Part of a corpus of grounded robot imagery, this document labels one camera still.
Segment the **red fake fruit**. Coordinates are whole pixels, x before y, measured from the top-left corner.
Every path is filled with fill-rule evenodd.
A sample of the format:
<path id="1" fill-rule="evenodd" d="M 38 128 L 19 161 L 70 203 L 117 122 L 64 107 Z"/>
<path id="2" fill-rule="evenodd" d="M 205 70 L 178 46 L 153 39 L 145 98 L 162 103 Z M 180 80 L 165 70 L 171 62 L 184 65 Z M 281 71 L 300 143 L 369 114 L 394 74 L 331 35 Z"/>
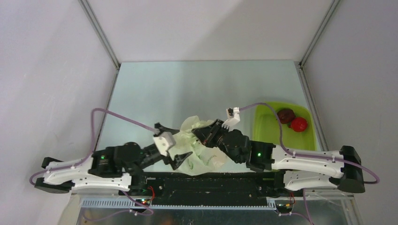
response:
<path id="1" fill-rule="evenodd" d="M 297 132 L 297 133 L 301 133 L 306 131 L 307 127 L 308 127 L 308 122 L 305 118 L 302 117 L 296 117 L 295 119 L 293 119 L 289 125 L 289 127 Z"/>

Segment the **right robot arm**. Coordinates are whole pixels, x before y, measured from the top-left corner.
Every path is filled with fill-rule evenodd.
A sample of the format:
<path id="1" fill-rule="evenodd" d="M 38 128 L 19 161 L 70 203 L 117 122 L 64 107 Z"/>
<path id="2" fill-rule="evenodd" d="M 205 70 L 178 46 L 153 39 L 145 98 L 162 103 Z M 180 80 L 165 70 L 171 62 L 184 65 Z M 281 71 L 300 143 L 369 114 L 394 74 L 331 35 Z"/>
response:
<path id="1" fill-rule="evenodd" d="M 244 163 L 254 172 L 282 171 L 273 183 L 279 196 L 305 188 L 337 188 L 348 193 L 364 193 L 361 159 L 352 146 L 338 151 L 313 152 L 287 149 L 282 145 L 251 141 L 237 129 L 228 130 L 223 121 L 194 128 L 192 133 L 202 145 L 218 148 L 237 164 Z"/>

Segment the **pale green plastic bag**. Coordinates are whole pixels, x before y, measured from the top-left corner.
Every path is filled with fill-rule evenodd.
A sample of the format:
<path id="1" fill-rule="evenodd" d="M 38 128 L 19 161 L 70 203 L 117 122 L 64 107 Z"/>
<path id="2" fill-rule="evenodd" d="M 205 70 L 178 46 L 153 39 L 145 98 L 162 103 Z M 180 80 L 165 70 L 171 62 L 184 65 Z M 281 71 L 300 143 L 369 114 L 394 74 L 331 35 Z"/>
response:
<path id="1" fill-rule="evenodd" d="M 180 131 L 173 135 L 176 144 L 169 149 L 172 158 L 187 152 L 192 154 L 183 161 L 176 172 L 197 176 L 216 172 L 227 161 L 227 156 L 219 148 L 208 148 L 202 145 L 193 134 L 192 129 L 205 127 L 213 120 L 201 120 L 197 115 L 188 117 L 182 123 Z"/>

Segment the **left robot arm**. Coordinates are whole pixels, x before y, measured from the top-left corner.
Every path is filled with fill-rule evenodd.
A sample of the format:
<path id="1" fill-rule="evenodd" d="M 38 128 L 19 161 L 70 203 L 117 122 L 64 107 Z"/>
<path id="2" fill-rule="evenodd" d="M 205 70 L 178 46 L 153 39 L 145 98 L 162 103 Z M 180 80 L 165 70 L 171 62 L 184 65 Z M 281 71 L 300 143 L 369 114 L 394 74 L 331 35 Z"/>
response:
<path id="1" fill-rule="evenodd" d="M 179 131 L 160 123 L 156 123 L 155 127 L 158 131 L 153 137 L 153 144 L 146 147 L 127 142 L 67 162 L 46 157 L 42 162 L 44 172 L 33 186 L 53 194 L 97 188 L 143 195 L 149 188 L 144 169 L 162 161 L 176 170 L 192 154 L 186 152 L 171 156 L 169 150 L 176 144 L 173 136 Z"/>

